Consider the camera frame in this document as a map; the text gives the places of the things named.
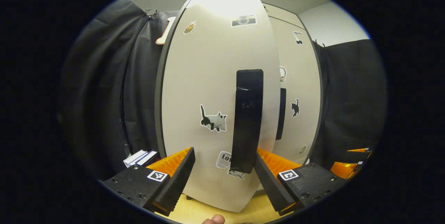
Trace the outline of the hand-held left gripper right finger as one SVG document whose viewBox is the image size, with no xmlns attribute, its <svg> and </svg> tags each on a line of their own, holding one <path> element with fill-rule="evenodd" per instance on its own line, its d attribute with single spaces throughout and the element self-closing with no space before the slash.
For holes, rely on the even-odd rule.
<svg viewBox="0 0 445 224">
<path fill-rule="evenodd" d="M 254 169 L 280 216 L 312 207 L 347 182 L 318 164 L 299 165 L 259 148 Z"/>
</svg>

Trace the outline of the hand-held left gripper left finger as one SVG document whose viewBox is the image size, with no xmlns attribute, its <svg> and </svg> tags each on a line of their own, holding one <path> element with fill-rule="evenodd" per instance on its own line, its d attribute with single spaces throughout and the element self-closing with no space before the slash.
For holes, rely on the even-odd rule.
<svg viewBox="0 0 445 224">
<path fill-rule="evenodd" d="M 195 152 L 186 148 L 152 164 L 147 156 L 102 183 L 127 201 L 169 216 L 191 175 Z"/>
</svg>

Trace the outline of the white cabinet door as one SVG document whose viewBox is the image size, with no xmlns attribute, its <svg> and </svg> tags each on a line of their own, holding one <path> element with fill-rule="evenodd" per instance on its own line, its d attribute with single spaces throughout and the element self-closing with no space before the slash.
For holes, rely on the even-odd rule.
<svg viewBox="0 0 445 224">
<path fill-rule="evenodd" d="M 236 72 L 262 69 L 262 121 L 257 148 L 274 147 L 279 117 L 279 59 L 261 0 L 187 0 L 162 51 L 156 88 L 159 148 L 170 156 L 193 147 L 195 163 L 183 193 L 238 213 L 259 187 L 230 169 Z"/>
<path fill-rule="evenodd" d="M 269 20 L 278 50 L 279 84 L 286 88 L 282 138 L 275 141 L 273 152 L 304 165 L 316 143 L 323 110 L 318 55 L 303 22 L 304 28 L 300 28 L 280 19 Z"/>
</svg>

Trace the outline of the blue covered book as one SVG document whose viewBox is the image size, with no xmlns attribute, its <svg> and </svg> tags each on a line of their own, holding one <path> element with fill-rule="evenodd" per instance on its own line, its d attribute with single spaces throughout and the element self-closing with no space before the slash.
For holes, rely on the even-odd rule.
<svg viewBox="0 0 445 224">
<path fill-rule="evenodd" d="M 157 151 L 147 152 L 143 157 L 141 157 L 137 162 L 135 162 L 138 166 L 147 167 L 150 164 L 159 160 L 159 153 Z"/>
</svg>

